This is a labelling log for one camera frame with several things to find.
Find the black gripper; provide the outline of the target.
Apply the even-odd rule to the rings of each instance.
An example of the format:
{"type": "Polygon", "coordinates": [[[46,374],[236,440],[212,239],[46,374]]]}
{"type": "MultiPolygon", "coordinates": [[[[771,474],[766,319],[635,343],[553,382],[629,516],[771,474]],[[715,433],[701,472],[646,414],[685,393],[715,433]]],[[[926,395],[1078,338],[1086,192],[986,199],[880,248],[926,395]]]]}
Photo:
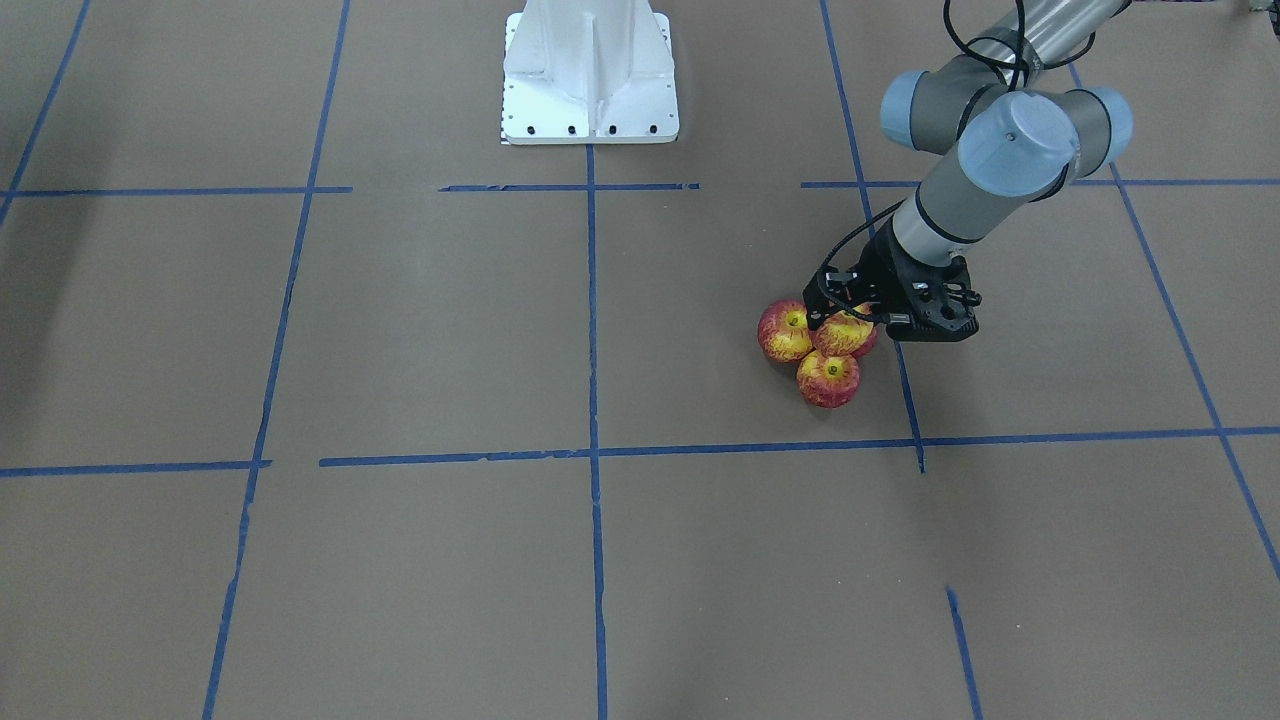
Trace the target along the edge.
{"type": "Polygon", "coordinates": [[[943,265],[918,261],[900,246],[893,232],[878,232],[863,249],[851,272],[820,266],[804,288],[808,325],[815,331],[829,315],[846,311],[860,322],[899,325],[901,314],[888,305],[905,292],[959,283],[972,287],[965,256],[955,255],[943,265]]]}

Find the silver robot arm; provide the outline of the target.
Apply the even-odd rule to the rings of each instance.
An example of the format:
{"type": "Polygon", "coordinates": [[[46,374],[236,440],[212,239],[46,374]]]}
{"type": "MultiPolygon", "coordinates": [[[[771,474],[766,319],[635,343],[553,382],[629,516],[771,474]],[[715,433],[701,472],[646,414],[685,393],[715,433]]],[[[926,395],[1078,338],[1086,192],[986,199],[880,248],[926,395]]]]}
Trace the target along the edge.
{"type": "Polygon", "coordinates": [[[970,247],[1132,141],[1133,111],[1117,91],[1036,88],[1043,73],[1085,55],[1125,10],[1125,1],[1018,1],[969,40],[943,19],[957,55],[937,70],[899,76],[879,108],[887,138],[938,160],[909,196],[861,225],[868,241],[849,269],[823,260],[803,292],[810,329],[846,313],[900,342],[959,342],[978,332],[970,247]]]}

